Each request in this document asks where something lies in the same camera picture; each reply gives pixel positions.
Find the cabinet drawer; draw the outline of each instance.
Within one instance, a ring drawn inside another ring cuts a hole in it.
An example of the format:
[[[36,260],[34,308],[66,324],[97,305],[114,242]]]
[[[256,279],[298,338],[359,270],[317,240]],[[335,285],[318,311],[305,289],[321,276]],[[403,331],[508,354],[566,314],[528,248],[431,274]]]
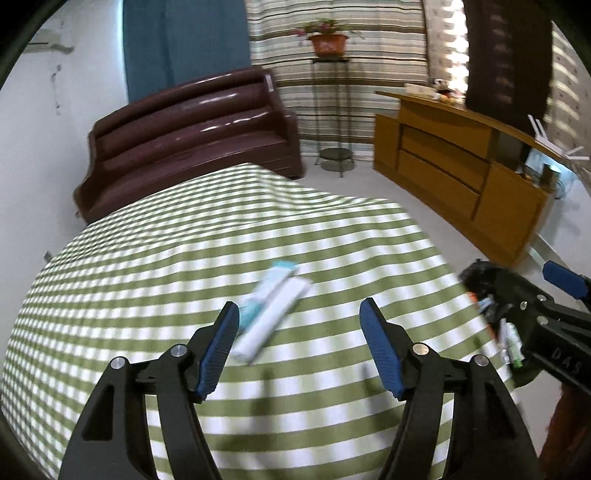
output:
[[[427,160],[479,192],[489,163],[434,135],[405,127],[402,148]]]
[[[398,155],[398,173],[430,192],[466,219],[472,217],[478,194],[441,170],[401,151]]]
[[[492,128],[437,108],[402,101],[398,121],[447,140],[480,158],[487,158]]]

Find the blue finger pad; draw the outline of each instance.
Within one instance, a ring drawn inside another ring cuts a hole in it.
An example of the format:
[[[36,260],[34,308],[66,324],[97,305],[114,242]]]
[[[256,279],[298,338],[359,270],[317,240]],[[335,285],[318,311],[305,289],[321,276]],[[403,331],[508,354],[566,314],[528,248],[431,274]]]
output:
[[[368,343],[369,351],[374,358],[382,385],[386,390],[392,392],[394,397],[400,398],[405,390],[401,377],[400,359],[390,344],[369,300],[361,302],[359,323]]]
[[[213,336],[199,367],[199,384],[195,392],[203,400],[216,389],[223,366],[228,359],[230,348],[232,348],[236,338],[239,322],[238,307],[233,304],[223,318],[220,328]]]
[[[581,276],[552,261],[547,261],[544,264],[542,275],[545,280],[565,291],[574,299],[580,300],[589,295],[587,284]]]

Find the white floor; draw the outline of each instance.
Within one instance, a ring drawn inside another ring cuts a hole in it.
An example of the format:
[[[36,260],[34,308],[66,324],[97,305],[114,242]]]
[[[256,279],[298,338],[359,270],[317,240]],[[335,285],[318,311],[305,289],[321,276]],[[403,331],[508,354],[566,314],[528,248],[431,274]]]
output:
[[[470,241],[438,214],[409,192],[373,169],[372,163],[358,161],[355,169],[339,178],[338,173],[315,166],[316,158],[306,156],[306,176],[299,180],[304,186],[339,195],[384,198],[400,203],[431,238],[447,262],[459,273],[475,258],[486,258]],[[516,269],[532,283],[545,289],[555,300],[576,306],[568,295],[545,282],[540,266],[528,257]],[[560,397],[560,383],[542,372],[532,383],[518,389],[525,422],[536,451],[539,453],[546,438],[546,428]]]

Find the wooden cabinet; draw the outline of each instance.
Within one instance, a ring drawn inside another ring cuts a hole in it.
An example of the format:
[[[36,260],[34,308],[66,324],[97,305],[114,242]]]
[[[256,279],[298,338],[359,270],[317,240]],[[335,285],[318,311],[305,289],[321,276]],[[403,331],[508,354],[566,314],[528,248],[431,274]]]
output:
[[[405,127],[401,148],[424,158],[476,192],[484,185],[489,163],[441,138]]]
[[[515,264],[551,195],[499,161],[518,163],[522,144],[533,139],[463,107],[383,94],[400,99],[401,107],[398,118],[376,115],[374,168],[435,210],[491,261]],[[511,149],[505,148],[507,140],[515,142]]]
[[[400,124],[396,116],[377,114],[374,131],[374,161],[389,168],[396,168],[399,143]]]
[[[413,102],[403,102],[398,121],[468,150],[482,158],[488,156],[493,130],[469,118]]]
[[[398,172],[428,190],[431,195],[465,219],[469,220],[472,217],[478,194],[463,183],[405,151],[401,151],[398,157]]]
[[[474,226],[492,242],[516,257],[530,240],[546,195],[530,182],[499,164],[491,167]]]

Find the green and white striped tablecloth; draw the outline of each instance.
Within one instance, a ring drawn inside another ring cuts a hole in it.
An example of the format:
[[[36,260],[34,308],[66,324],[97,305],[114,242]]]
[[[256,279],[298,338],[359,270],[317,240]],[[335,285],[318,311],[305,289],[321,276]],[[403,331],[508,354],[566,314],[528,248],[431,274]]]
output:
[[[376,478],[403,405],[384,392],[359,327],[366,297],[446,356],[496,354],[456,275],[400,205],[317,192],[244,164],[90,225],[39,273],[2,383],[2,411],[22,445],[57,478],[112,357],[144,361],[186,342],[280,258],[298,263],[313,287],[255,363],[229,360],[197,406],[224,479]],[[510,384],[506,368],[499,373]],[[443,471],[452,404],[433,478]],[[154,397],[147,406],[158,474],[170,479]]]

